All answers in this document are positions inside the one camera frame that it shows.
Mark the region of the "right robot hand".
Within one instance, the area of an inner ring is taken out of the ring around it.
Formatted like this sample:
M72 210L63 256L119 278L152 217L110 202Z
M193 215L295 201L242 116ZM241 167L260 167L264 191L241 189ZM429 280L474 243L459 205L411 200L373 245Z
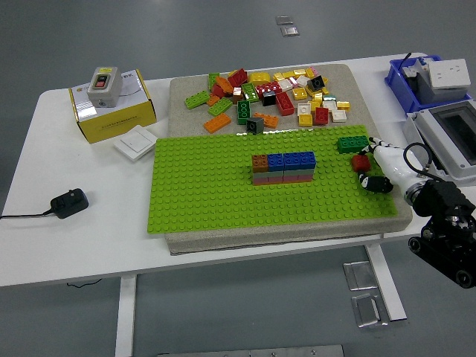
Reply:
M371 153L380 166L383 176L368 176L359 170L358 180L365 190L374 193L389 193L396 185L405 195L409 189L423 186L426 179L419 177L404 160L404 150L382 139L369 137L369 144L362 149L359 155Z

